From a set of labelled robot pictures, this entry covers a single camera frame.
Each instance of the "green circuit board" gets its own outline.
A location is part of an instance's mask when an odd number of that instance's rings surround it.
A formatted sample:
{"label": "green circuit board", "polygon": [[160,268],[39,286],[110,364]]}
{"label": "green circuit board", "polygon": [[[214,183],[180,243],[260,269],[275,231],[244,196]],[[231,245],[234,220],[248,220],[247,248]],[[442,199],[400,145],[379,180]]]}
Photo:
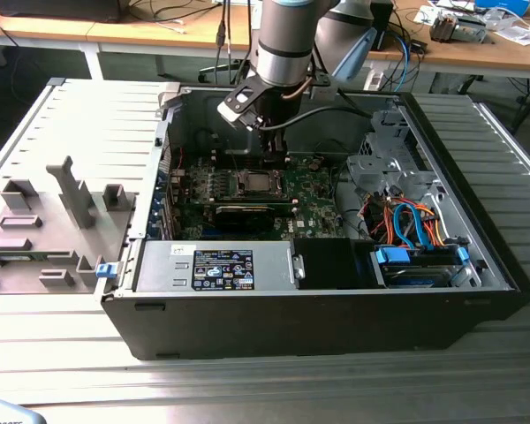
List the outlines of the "green circuit board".
{"label": "green circuit board", "polygon": [[[176,239],[291,240],[295,238],[341,238],[342,223],[337,219],[330,192],[329,168],[310,170],[312,158],[293,160],[285,170],[220,169],[206,158],[187,163],[180,195]],[[239,192],[240,175],[253,178],[262,188],[265,180],[272,192]],[[272,228],[267,231],[222,232],[214,224],[213,214],[220,206],[273,208]]]}

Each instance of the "blue cable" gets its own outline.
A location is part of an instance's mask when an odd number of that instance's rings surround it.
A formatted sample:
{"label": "blue cable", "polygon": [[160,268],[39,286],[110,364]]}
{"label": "blue cable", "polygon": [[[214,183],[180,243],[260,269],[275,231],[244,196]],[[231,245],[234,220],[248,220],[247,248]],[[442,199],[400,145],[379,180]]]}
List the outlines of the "blue cable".
{"label": "blue cable", "polygon": [[400,38],[398,35],[396,35],[395,33],[391,33],[391,34],[400,42],[400,44],[403,46],[403,51],[405,52],[405,69],[403,70],[403,76],[398,82],[397,87],[393,90],[397,92],[400,89],[400,87],[403,85],[403,83],[405,82],[405,77],[406,77],[406,73],[408,72],[408,62],[410,60],[410,57],[408,54],[408,48],[406,47],[405,41],[402,38]]}
{"label": "blue cable", "polygon": [[414,226],[416,227],[416,235],[418,236],[420,244],[426,247],[428,250],[433,250],[434,246],[432,246],[432,243],[430,243],[430,239],[426,235],[426,232],[424,232],[424,230],[422,229],[422,219],[420,218],[420,213],[411,204],[401,203],[395,208],[395,213],[392,216],[392,225],[393,227],[395,227],[395,232],[398,237],[403,240],[408,245],[408,247],[414,249],[414,243],[408,238],[406,238],[405,235],[400,231],[400,222],[398,221],[398,218],[400,217],[400,211],[404,208],[410,208],[410,210],[413,212]]}

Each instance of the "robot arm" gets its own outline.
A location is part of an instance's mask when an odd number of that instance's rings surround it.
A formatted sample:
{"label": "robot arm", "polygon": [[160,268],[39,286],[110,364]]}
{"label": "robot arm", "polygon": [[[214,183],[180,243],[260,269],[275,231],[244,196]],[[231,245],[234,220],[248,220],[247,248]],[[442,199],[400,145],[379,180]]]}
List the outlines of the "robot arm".
{"label": "robot arm", "polygon": [[[314,38],[327,63],[335,64],[329,65],[334,76],[348,80],[371,48],[372,21],[368,0],[263,0],[255,75],[229,93],[218,111],[250,131],[282,125],[299,113],[302,94],[314,81]],[[259,135],[265,160],[282,160],[284,130]]]}

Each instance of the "motherboard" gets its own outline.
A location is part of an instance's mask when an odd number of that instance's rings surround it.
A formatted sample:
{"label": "motherboard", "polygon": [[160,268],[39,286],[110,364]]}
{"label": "motherboard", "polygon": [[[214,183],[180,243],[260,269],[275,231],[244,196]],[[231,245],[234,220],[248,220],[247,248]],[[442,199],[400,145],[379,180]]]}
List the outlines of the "motherboard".
{"label": "motherboard", "polygon": [[167,232],[183,240],[342,238],[332,173],[313,157],[292,158],[282,170],[234,156],[184,160],[170,172]]}

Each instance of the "white label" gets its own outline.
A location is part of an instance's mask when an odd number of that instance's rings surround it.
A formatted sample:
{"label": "white label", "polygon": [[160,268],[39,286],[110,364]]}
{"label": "white label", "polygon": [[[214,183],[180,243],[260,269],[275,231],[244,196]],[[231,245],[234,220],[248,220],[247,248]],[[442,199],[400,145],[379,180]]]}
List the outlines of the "white label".
{"label": "white label", "polygon": [[173,245],[170,248],[170,254],[179,256],[192,256],[196,250],[196,245]]}

